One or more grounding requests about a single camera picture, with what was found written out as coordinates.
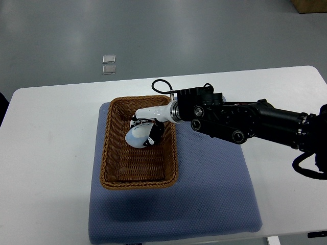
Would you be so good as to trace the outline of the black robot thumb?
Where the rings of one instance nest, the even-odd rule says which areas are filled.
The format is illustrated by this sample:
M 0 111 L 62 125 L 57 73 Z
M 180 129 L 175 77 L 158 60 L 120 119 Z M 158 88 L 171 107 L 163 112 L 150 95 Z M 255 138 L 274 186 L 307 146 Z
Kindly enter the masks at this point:
M 155 122 L 145 123 L 149 131 L 148 139 L 143 143 L 143 146 L 151 146 L 159 143 L 161 137 L 164 134 L 164 123 L 155 120 Z

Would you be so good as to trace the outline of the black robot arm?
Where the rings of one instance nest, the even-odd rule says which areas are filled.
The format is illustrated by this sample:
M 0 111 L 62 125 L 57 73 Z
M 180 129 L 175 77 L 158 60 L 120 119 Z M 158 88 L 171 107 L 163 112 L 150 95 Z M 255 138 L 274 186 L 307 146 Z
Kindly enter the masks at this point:
M 177 99 L 166 106 L 138 109 L 130 128 L 153 121 L 155 130 L 145 145 L 159 142 L 163 123 L 190 122 L 191 128 L 235 144 L 257 137 L 302 151 L 292 163 L 299 174 L 326 179 L 326 105 L 318 115 L 274 108 L 265 99 L 257 102 L 224 102 L 221 93 L 207 83 L 202 87 L 171 90 Z

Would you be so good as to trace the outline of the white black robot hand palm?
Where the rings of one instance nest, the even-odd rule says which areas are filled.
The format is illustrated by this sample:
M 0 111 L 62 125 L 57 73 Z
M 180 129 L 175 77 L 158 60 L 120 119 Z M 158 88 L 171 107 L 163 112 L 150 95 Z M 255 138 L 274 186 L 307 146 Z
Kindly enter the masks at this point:
M 176 123 L 173 118 L 173 108 L 176 105 L 176 101 L 170 101 L 167 105 L 154 106 L 137 109 L 134 116 L 137 119 L 156 119 L 159 122 L 172 122 Z

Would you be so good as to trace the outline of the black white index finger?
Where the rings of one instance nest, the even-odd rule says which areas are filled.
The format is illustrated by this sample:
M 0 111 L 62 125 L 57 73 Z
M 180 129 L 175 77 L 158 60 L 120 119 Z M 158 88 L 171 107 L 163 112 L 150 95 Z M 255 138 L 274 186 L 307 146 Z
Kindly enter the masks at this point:
M 129 127 L 134 128 L 138 125 L 147 124 L 147 123 L 153 123 L 153 120 L 146 119 L 146 118 L 137 118 L 136 115 L 134 114 L 131 118 Z

